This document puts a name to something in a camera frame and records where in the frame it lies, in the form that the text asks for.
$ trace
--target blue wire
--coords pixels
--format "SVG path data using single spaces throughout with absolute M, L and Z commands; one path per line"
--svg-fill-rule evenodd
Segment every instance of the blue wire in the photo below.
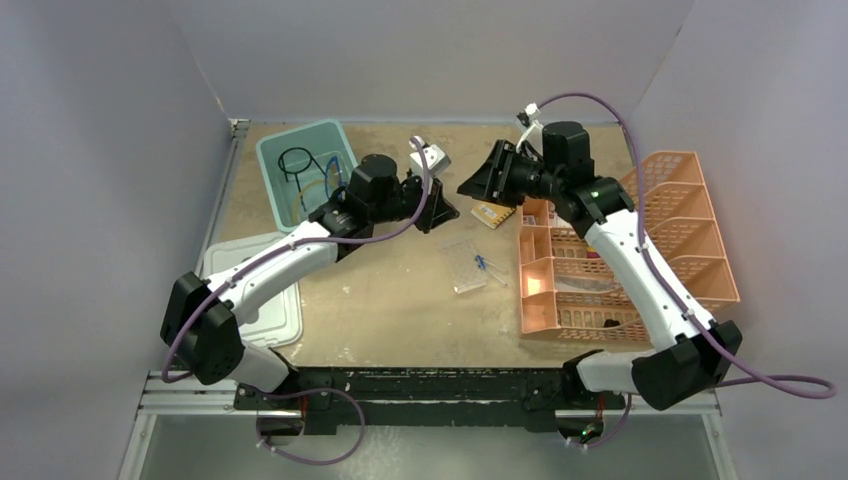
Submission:
M 342 181 L 342 166 L 339 163 L 339 157 L 334 156 L 327 162 L 327 166 L 324 167 L 324 194 L 327 195 L 327 200 L 330 199 L 330 165 L 336 164 L 336 172 L 339 174 L 339 186 L 344 186 L 344 182 Z

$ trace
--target table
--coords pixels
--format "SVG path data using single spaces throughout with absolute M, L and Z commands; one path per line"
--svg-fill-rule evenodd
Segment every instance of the table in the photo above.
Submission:
M 256 156 L 256 142 L 297 125 L 251 125 L 219 241 L 276 229 Z M 357 250 L 344 261 L 300 282 L 303 336 L 280 351 L 300 365 L 363 366 L 554 366 L 589 349 L 628 346 L 545 342 L 519 338 L 518 215 L 496 230 L 470 214 L 474 200 L 456 187 L 482 164 L 499 138 L 516 141 L 514 126 L 344 125 L 357 158 L 389 155 L 405 168 L 410 135 L 438 144 L 451 157 L 440 178 L 461 213 L 428 235 L 414 228 L 398 238 Z M 631 168 L 617 126 L 587 127 L 600 175 L 621 177 Z M 377 233 L 397 224 L 380 225 Z M 438 251 L 441 242 L 469 237 L 492 262 L 508 267 L 510 285 L 457 295 Z

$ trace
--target orange plastic rack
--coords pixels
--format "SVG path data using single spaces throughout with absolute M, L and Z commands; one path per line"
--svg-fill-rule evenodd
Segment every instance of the orange plastic rack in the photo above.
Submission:
M 671 269 L 707 310 L 739 302 L 709 192 L 694 152 L 656 152 L 642 165 L 645 228 Z M 635 169 L 621 179 L 638 202 Z M 528 338 L 648 342 L 615 277 L 544 200 L 521 207 L 521 333 Z

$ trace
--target black metal base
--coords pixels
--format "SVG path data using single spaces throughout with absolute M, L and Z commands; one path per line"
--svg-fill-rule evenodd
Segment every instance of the black metal base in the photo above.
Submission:
M 344 390 L 359 402 L 369 425 L 523 427 L 530 432 L 572 432 L 586 421 L 558 421 L 556 410 L 589 410 L 599 394 L 566 394 L 561 368 L 364 368 L 299 367 L 277 394 L 316 387 Z M 239 385 L 236 410 L 298 410 L 297 400 L 266 400 Z M 607 409 L 621 396 L 603 394 Z M 306 435 L 332 435 L 339 425 L 358 425 L 353 406 L 337 395 L 310 395 Z

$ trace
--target yellow wire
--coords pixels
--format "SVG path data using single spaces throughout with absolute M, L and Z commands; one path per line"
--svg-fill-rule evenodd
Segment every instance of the yellow wire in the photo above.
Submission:
M 339 186 L 339 171 L 338 171 L 338 169 L 336 168 L 335 165 L 331 165 L 331 167 L 333 168 L 333 170 L 335 170 L 335 175 L 336 175 L 336 187 L 335 188 L 338 188 L 338 186 Z M 307 183 L 306 186 L 303 187 L 303 189 L 301 189 L 300 192 L 298 192 L 297 196 L 294 197 L 294 204 L 292 204 L 292 225 L 296 225 L 296 224 L 300 223 L 300 214 L 298 213 L 297 206 L 300 205 L 300 200 L 303 198 L 303 194 L 305 194 L 307 190 L 314 187 L 315 185 L 322 185 L 323 183 L 324 183 L 324 179 L 313 180 L 313 181 Z

